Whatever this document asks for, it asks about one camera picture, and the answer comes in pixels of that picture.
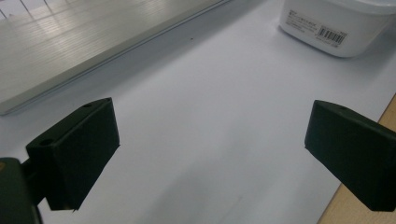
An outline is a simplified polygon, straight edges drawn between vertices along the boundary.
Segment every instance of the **plastic container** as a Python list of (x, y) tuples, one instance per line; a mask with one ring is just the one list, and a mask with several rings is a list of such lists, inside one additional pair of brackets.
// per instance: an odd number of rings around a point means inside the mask
[(396, 0), (286, 0), (280, 27), (338, 57), (354, 57), (396, 18)]

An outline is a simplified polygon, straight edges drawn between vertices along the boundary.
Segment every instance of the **black rubber pad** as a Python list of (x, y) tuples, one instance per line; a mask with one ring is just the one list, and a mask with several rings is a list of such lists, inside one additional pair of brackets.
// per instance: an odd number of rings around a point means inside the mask
[(26, 149), (49, 207), (79, 209), (119, 145), (110, 98), (82, 106), (33, 140)]
[(368, 208), (395, 209), (395, 132), (346, 107), (315, 101), (305, 147)]

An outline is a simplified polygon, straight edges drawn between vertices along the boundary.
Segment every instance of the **label sticker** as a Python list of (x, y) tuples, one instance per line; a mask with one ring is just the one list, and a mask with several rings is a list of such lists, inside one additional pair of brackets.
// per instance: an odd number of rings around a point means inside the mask
[(347, 37), (347, 33), (330, 28), (294, 10), (289, 12), (286, 24), (335, 48), (339, 48)]

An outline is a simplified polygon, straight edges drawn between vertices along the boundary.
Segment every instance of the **wooden edge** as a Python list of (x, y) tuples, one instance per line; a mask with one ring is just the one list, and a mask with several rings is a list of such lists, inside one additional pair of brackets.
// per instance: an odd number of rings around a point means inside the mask
[[(396, 94), (393, 95), (379, 124), (396, 132)], [(332, 200), (323, 212), (318, 224), (388, 224), (396, 223), (396, 211), (373, 212), (369, 210), (343, 184), (332, 196)]]

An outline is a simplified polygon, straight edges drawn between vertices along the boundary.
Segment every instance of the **container lid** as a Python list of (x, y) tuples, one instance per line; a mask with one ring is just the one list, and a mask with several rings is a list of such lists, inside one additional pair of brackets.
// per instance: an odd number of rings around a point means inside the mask
[(325, 0), (351, 10), (376, 15), (396, 14), (396, 0)]

